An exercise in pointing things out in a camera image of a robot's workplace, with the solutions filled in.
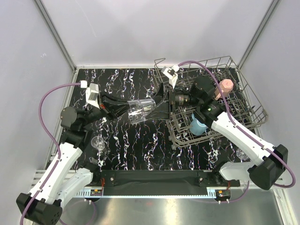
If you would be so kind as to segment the clear glass tumbler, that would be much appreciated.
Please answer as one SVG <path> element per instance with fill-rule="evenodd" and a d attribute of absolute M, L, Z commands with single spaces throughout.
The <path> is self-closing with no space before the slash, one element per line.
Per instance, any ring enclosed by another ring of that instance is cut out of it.
<path fill-rule="evenodd" d="M 137 124 L 146 121 L 146 116 L 155 108 L 156 103 L 152 98 L 131 100 L 129 105 L 128 119 L 131 124 Z"/>

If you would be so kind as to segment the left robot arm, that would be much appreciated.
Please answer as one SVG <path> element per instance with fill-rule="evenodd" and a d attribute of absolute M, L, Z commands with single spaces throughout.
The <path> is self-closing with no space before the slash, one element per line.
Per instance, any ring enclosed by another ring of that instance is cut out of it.
<path fill-rule="evenodd" d="M 68 106 L 61 111 L 61 126 L 65 133 L 56 144 L 57 154 L 39 182 L 29 193 L 20 193 L 16 203 L 21 212 L 20 224 L 28 219 L 39 225 L 54 225 L 68 202 L 86 185 L 101 181 L 99 167 L 87 163 L 68 181 L 64 181 L 71 166 L 90 143 L 92 131 L 87 128 L 102 118 L 114 120 L 128 109 L 128 101 L 107 93 L 87 95 L 88 108 Z"/>

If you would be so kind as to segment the pink mug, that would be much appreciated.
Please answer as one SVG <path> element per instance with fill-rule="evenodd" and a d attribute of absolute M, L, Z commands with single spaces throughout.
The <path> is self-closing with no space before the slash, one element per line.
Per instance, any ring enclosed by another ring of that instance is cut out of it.
<path fill-rule="evenodd" d="M 224 97 L 227 97 L 229 93 L 233 90 L 234 84 L 231 79 L 223 79 L 220 83 L 219 86 L 221 88 L 221 91 L 224 95 Z M 215 89 L 215 100 L 219 100 L 222 98 L 221 92 L 219 91 L 218 88 Z"/>

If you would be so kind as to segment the blue mug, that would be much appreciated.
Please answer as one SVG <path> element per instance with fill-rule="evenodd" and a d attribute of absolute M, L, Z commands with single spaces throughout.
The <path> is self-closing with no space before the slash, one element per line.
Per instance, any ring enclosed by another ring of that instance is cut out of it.
<path fill-rule="evenodd" d="M 205 124 L 202 124 L 196 117 L 194 114 L 191 115 L 192 116 L 192 121 L 190 123 L 190 132 L 193 135 L 199 136 L 201 134 L 203 134 L 206 130 L 207 130 L 207 126 Z"/>

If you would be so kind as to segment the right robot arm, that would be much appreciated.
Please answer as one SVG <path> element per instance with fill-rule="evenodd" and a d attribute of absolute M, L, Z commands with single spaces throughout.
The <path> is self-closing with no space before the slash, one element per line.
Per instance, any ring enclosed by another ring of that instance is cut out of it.
<path fill-rule="evenodd" d="M 274 186 L 288 169 L 288 150 L 261 139 L 231 115 L 226 94 L 233 89 L 233 82 L 224 79 L 213 85 L 210 78 L 199 76 L 188 90 L 176 88 L 175 82 L 175 79 L 170 80 L 170 88 L 161 83 L 155 89 L 156 108 L 149 117 L 174 120 L 179 107 L 190 107 L 192 112 L 182 115 L 181 119 L 191 118 L 187 130 L 193 136 L 213 130 L 229 139 L 250 159 L 244 163 L 218 165 L 212 175 L 214 184 L 223 186 L 229 180 L 247 180 L 264 190 Z"/>

